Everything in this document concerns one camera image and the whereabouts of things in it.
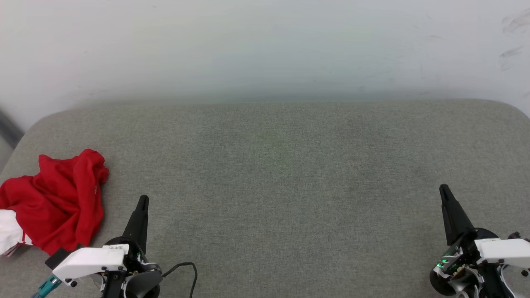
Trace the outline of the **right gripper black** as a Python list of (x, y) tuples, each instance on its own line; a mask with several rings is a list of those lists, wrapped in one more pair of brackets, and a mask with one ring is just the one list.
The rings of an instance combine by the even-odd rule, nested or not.
[(449, 248), (432, 270), (432, 287), (456, 298), (516, 298), (505, 280), (507, 264), (477, 264), (475, 240), (496, 239), (493, 232), (475, 228), (447, 184), (439, 187), (443, 226)]

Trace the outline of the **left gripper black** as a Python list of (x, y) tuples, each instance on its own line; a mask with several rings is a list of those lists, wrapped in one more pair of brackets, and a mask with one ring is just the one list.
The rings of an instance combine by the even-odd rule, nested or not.
[(111, 239), (105, 245), (130, 245), (125, 255), (126, 269), (102, 274), (101, 298), (158, 298), (161, 268), (149, 262), (147, 253), (148, 195), (141, 195), (122, 236)]

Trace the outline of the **red and white garment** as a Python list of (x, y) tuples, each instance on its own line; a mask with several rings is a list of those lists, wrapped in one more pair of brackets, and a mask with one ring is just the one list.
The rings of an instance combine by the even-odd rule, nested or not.
[(67, 160), (40, 155), (38, 174), (4, 181), (0, 255), (9, 256), (21, 245), (38, 247), (49, 256), (59, 249), (88, 246), (104, 218), (101, 187), (109, 173), (104, 162), (92, 149)]

